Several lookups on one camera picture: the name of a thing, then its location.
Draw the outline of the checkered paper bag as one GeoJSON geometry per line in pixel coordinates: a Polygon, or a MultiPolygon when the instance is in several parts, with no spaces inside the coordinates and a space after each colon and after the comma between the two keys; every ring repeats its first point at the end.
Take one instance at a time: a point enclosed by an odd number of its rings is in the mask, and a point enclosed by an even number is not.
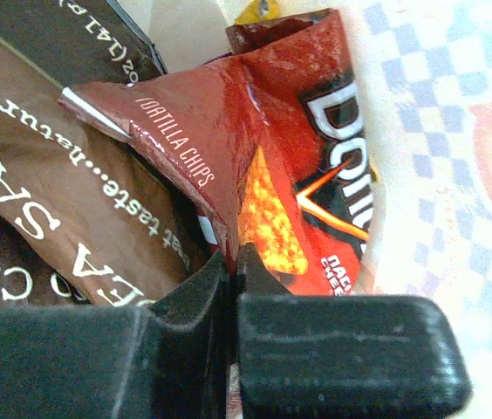
{"type": "Polygon", "coordinates": [[[379,173],[356,292],[449,317],[492,418],[492,1],[336,1],[379,173]]]}

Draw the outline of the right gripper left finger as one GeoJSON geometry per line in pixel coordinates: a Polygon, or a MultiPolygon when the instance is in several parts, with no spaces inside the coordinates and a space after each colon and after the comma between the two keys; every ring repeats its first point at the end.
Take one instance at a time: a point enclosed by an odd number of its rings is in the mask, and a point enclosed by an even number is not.
{"type": "Polygon", "coordinates": [[[0,309],[0,418],[222,418],[220,253],[148,308],[0,309]]]}

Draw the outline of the red Doritos chip bag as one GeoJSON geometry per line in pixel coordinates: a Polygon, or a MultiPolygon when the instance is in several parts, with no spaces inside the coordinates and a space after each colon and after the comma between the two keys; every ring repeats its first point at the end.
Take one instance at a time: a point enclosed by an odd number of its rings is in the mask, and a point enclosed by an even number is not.
{"type": "Polygon", "coordinates": [[[343,296],[372,221],[372,171],[338,10],[228,28],[232,52],[121,84],[70,86],[63,106],[186,194],[230,270],[255,247],[290,292],[343,296]]]}

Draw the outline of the brown sea salt chip bag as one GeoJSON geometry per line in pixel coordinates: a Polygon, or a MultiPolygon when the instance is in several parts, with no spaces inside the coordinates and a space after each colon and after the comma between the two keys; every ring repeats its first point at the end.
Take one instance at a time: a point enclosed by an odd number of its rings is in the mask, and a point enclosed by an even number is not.
{"type": "Polygon", "coordinates": [[[205,264],[182,206],[0,42],[0,216],[93,303],[152,304],[205,264]]]}

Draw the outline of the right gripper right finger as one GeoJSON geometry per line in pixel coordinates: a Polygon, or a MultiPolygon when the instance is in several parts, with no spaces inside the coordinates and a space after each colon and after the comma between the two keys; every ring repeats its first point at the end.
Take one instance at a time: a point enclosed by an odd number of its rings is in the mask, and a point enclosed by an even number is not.
{"type": "Polygon", "coordinates": [[[445,418],[472,383],[452,328],[410,295],[296,296],[241,248],[237,355],[247,418],[445,418]]]}

